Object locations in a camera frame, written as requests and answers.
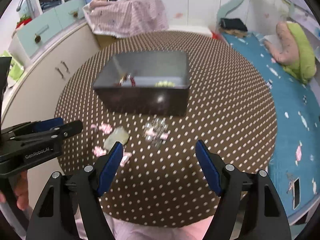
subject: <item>teal fabric with fish pattern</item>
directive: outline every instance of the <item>teal fabric with fish pattern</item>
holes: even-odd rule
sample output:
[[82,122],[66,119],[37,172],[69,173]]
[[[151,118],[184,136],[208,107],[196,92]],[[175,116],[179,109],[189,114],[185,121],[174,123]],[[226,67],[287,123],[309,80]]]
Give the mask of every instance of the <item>teal fabric with fish pattern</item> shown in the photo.
[[[258,39],[224,33],[234,50],[260,72],[270,88],[277,117],[276,145],[268,173],[288,217],[317,194],[320,181],[320,107],[309,85],[303,85],[275,62]],[[300,204],[294,209],[293,183],[300,179]]]

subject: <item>striped pink cloth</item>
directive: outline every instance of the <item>striped pink cloth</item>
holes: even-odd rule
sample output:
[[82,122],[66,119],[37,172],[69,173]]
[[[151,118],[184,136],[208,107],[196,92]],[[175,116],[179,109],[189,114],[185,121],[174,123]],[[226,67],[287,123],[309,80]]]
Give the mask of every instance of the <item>striped pink cloth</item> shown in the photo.
[[94,34],[125,38],[169,28],[161,0],[92,0],[83,10]]

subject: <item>phone screen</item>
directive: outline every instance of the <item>phone screen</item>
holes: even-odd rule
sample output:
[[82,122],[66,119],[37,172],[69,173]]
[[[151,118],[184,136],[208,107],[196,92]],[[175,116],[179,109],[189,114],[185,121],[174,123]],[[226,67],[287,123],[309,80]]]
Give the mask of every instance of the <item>phone screen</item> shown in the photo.
[[297,178],[293,188],[293,209],[296,209],[300,204],[300,179]]

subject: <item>human hand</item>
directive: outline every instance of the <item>human hand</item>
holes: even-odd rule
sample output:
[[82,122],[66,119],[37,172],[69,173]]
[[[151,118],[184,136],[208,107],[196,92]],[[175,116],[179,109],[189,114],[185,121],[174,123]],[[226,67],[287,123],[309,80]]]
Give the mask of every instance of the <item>human hand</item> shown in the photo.
[[[20,173],[20,177],[13,189],[13,192],[17,196],[17,207],[22,211],[26,210],[29,206],[28,178],[26,171]],[[0,203],[5,202],[5,196],[0,191]]]

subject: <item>light blue drawer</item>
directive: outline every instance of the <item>light blue drawer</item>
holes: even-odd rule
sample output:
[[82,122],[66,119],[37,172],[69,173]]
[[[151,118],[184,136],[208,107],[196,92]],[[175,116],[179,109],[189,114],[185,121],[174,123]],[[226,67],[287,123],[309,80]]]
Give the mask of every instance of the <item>light blue drawer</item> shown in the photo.
[[[62,30],[56,11],[51,9],[33,19],[17,32],[17,36],[25,52],[31,57],[50,38]],[[41,37],[39,43],[35,42],[36,35]]]
[[55,8],[63,29],[84,17],[84,5],[84,0],[71,0]]

